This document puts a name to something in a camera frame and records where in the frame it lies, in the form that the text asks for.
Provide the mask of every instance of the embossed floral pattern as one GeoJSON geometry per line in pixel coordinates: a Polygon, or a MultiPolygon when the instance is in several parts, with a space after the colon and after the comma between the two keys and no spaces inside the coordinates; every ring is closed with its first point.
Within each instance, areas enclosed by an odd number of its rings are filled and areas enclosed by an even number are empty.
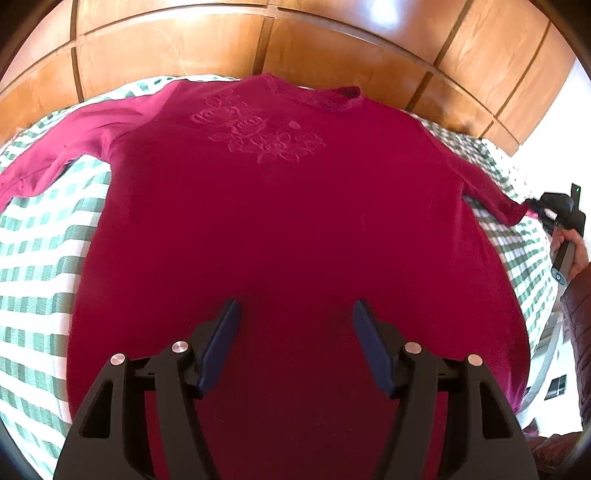
{"type": "Polygon", "coordinates": [[[282,158],[298,163],[300,158],[325,147],[315,133],[299,132],[292,135],[268,126],[268,119],[256,115],[261,109],[252,108],[229,89],[221,95],[206,98],[206,108],[194,113],[191,120],[222,130],[208,136],[216,142],[226,142],[231,152],[256,154],[259,164],[282,158]]]}

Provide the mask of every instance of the wooden door panel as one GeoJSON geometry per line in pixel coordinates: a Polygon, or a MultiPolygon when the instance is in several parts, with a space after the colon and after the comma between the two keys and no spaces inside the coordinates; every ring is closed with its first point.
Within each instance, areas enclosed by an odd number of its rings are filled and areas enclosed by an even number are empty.
{"type": "Polygon", "coordinates": [[[317,89],[358,85],[365,96],[398,108],[406,106],[425,74],[393,51],[286,19],[274,21],[263,71],[317,89]]]}
{"type": "Polygon", "coordinates": [[[478,137],[488,127],[492,114],[473,99],[433,77],[413,112],[454,132],[478,137]]]}
{"type": "Polygon", "coordinates": [[[528,0],[475,0],[439,68],[497,113],[547,26],[528,0]]]}
{"type": "Polygon", "coordinates": [[[573,51],[552,25],[530,70],[499,115],[520,143],[530,136],[554,102],[574,60],[573,51]]]}
{"type": "Polygon", "coordinates": [[[0,96],[0,144],[48,113],[76,103],[72,56],[66,50],[0,96]]]}
{"type": "Polygon", "coordinates": [[[18,50],[0,80],[0,92],[37,60],[68,43],[72,0],[64,0],[41,20],[18,50]]]}
{"type": "Polygon", "coordinates": [[[517,140],[515,140],[515,138],[513,138],[511,134],[498,123],[492,124],[484,137],[493,142],[510,157],[515,155],[517,149],[519,149],[517,140]]]}
{"type": "Polygon", "coordinates": [[[198,4],[259,4],[267,0],[80,0],[78,6],[78,35],[133,15],[165,8],[198,4]]]}
{"type": "Polygon", "coordinates": [[[465,0],[270,0],[269,3],[363,28],[433,62],[465,0]]]}
{"type": "Polygon", "coordinates": [[[199,8],[109,30],[78,50],[85,98],[157,75],[252,72],[263,17],[200,15],[199,8]]]}

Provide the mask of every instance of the person's arm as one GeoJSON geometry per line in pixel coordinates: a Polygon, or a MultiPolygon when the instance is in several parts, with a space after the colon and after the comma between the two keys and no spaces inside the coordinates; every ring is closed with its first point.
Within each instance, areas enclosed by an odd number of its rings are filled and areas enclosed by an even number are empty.
{"type": "MultiPolygon", "coordinates": [[[[569,240],[576,246],[574,263],[567,275],[570,284],[561,302],[565,321],[569,323],[579,389],[579,408],[583,428],[591,422],[591,265],[581,236],[575,230],[555,230],[551,250],[569,240]]],[[[551,474],[568,457],[580,433],[552,435],[549,439],[529,437],[538,470],[551,474]]]]}

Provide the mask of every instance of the shirt sleeve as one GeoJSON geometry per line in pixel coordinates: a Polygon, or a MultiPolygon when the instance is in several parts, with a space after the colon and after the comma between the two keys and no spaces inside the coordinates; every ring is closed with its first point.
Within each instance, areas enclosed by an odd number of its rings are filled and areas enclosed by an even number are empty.
{"type": "Polygon", "coordinates": [[[521,221],[528,210],[527,204],[519,204],[511,200],[484,171],[456,155],[432,136],[419,122],[418,124],[437,152],[444,157],[450,168],[463,180],[464,195],[480,201],[497,220],[505,225],[516,225],[521,221]]]}
{"type": "Polygon", "coordinates": [[[177,85],[154,95],[94,103],[65,117],[0,174],[0,213],[15,197],[42,194],[81,155],[109,162],[113,142],[152,120],[177,85]]]}

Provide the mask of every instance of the white wall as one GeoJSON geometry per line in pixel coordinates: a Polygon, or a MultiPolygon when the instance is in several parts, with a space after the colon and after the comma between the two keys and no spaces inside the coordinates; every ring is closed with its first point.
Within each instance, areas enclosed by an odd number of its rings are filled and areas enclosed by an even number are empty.
{"type": "Polygon", "coordinates": [[[591,248],[591,80],[578,61],[511,163],[536,197],[570,193],[571,183],[581,185],[580,209],[589,218],[584,238],[591,248]]]}
{"type": "MultiPolygon", "coordinates": [[[[530,382],[532,384],[535,374],[540,370],[544,360],[543,356],[531,361],[530,382]]],[[[579,414],[579,391],[577,389],[577,375],[574,369],[574,353],[572,344],[567,341],[559,347],[558,359],[551,366],[548,376],[558,378],[566,375],[566,392],[564,395],[544,400],[535,411],[535,420],[542,437],[550,437],[555,433],[564,435],[571,432],[580,432],[581,417],[579,414]]]]}

